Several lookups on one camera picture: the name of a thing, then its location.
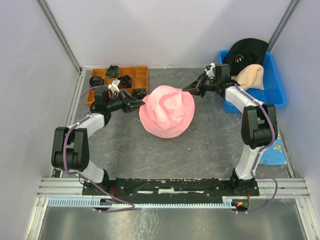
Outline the black cap with logo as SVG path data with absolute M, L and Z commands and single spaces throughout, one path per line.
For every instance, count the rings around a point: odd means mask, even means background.
M 237 76 L 249 65 L 262 65 L 268 47 L 269 44 L 260 39 L 241 39 L 230 48 L 222 63 L 229 65 L 231 76 Z

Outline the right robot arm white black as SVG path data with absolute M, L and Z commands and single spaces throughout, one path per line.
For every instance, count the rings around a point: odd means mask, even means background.
M 232 79 L 230 66 L 224 63 L 206 66 L 197 80 L 182 90 L 201 97 L 206 92 L 215 92 L 242 113 L 241 138 L 244 148 L 233 171 L 234 180 L 229 183 L 231 193 L 242 195 L 248 189 L 246 181 L 256 177 L 257 164 L 263 152 L 275 142 L 278 135 L 275 105 L 263 103 L 248 94 Z

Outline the beige hat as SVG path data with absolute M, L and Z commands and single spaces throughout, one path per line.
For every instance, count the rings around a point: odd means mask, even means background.
M 242 89 L 264 90 L 263 84 L 264 68 L 260 64 L 250 64 L 245 67 L 237 76 L 231 76 Z

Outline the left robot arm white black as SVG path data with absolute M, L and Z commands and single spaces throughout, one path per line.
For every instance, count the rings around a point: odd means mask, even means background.
M 70 176 L 78 176 L 93 184 L 99 195 L 106 195 L 111 189 L 106 170 L 90 159 L 89 138 L 109 123 L 112 113 L 118 110 L 130 113 L 145 103 L 125 90 L 111 96 L 107 86 L 97 86 L 94 101 L 85 118 L 70 126 L 57 127 L 54 131 L 51 164 Z

